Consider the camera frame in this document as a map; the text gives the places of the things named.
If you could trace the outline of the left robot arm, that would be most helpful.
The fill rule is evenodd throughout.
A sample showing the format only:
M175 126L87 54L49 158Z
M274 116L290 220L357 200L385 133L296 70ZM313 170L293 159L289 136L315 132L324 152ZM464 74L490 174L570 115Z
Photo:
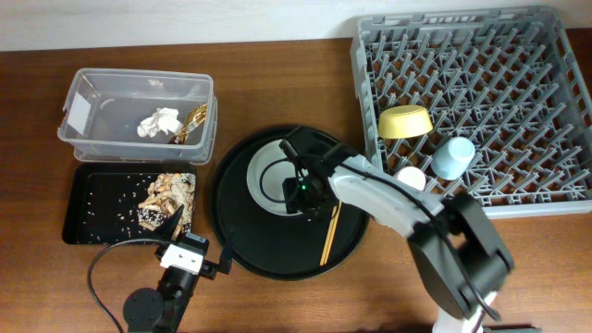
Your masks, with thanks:
M175 235L184 207L154 230L161 242L154 253L165 269L157 287L135 290L124 302L123 316L129 332L175 332L200 278L213 280L232 267L232 244L227 243L219 260L205 259L209 240L190 232Z

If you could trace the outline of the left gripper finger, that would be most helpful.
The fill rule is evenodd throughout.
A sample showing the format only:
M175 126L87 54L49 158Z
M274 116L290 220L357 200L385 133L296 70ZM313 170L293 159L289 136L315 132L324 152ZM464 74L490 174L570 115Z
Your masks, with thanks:
M217 272L221 274L228 274L232 267L233 262L233 236L234 226L231 225L228 228L225 243L222 252L219 256Z
M184 206L181 205L172 216L168 217L154 230L154 233L163 240L173 241L176 238L176 229L179 226L183 211Z

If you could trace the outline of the grey plate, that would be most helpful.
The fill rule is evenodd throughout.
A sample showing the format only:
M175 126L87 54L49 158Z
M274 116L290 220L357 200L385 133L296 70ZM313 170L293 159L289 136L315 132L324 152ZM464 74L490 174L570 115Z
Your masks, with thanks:
M264 173L264 169L268 165L286 158L279 147L280 143L281 140L271 141L255 151L247 167L247 186L255 202L268 213L277 216L298 216L300 214L287 214L283 203L270 201L261 191L264 189L270 198L283 201L285 197L282 193L282 182L286 178L295 177L293 164L288 161L277 163Z

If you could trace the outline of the food scraps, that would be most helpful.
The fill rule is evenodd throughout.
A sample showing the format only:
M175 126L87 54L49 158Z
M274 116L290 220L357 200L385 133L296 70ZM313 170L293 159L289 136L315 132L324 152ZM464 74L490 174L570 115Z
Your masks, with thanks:
M147 198L138 204L139 225L154 231L183 205L172 239L191 230L196 176L192 173L159 174L147 189Z

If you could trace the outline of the white tissue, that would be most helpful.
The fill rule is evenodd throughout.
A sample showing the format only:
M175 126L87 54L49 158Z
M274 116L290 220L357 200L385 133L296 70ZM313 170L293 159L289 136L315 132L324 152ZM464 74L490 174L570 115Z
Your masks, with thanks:
M178 120L179 111L174 108L157 108L149 117L140 122L137 127L139 137L153 138L159 132L168 135L170 132L177 135L182 129L182 123Z

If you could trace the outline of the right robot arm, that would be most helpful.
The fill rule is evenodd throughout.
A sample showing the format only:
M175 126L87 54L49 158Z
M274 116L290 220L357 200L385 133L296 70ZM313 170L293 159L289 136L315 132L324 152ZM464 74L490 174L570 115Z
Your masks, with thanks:
M298 127L279 144L303 183L302 206L352 205L407 240L425 290L438 306L435 332L481 332L514 261L479 202L419 191L343 143Z

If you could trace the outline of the blue cup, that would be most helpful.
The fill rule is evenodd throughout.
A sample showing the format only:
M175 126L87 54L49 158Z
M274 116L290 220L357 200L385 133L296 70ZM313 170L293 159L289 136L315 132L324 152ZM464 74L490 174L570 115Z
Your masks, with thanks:
M433 154L431 168L442 179L458 179L475 156L475 146L467 138L453 137Z

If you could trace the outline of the gold snack wrapper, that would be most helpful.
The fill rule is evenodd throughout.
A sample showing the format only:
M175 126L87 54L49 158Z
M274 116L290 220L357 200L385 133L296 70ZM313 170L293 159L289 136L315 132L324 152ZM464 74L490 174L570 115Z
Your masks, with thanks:
M185 118L179 133L172 137L168 144L184 144L189 134L205 122L207 108L207 104L194 108Z

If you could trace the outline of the yellow bowl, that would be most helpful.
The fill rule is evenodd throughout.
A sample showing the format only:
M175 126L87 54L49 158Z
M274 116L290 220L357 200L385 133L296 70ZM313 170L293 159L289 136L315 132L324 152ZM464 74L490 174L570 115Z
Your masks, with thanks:
M407 139L427 134L433 129L428 110L420 105L401 105L384 110L377 133L383 139Z

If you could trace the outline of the pink cup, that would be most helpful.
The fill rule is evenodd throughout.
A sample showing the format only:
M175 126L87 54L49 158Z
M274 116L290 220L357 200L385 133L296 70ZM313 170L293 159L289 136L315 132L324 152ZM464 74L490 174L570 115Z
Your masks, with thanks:
M421 169L415 166L401 168L394 175L394 178L419 191L422 191L426 186L426 175Z

